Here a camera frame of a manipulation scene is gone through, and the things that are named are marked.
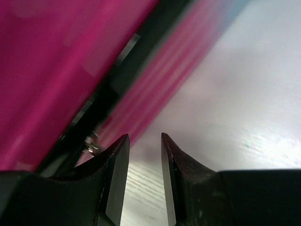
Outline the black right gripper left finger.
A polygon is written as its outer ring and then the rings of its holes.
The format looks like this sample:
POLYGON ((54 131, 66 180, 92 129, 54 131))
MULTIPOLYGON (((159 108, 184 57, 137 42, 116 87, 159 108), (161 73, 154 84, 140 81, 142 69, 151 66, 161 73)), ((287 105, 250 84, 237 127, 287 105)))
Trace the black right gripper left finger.
POLYGON ((124 134, 97 156, 58 177, 1 172, 1 225, 120 225, 129 149, 129 136, 124 134))

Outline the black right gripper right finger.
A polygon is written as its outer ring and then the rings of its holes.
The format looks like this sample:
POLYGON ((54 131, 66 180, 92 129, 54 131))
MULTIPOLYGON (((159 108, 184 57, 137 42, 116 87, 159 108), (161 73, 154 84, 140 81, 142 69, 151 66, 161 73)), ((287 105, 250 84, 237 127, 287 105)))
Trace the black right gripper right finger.
POLYGON ((298 226, 301 171, 214 171, 186 154, 167 133, 161 161, 170 226, 298 226))

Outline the pink and teal suitcase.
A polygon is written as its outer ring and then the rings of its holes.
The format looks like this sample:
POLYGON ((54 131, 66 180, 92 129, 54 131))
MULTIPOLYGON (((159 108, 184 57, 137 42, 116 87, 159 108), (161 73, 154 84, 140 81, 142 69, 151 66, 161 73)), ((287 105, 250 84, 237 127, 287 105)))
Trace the pink and teal suitcase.
POLYGON ((136 140, 247 4, 1 1, 1 174, 42 171, 92 130, 136 140))

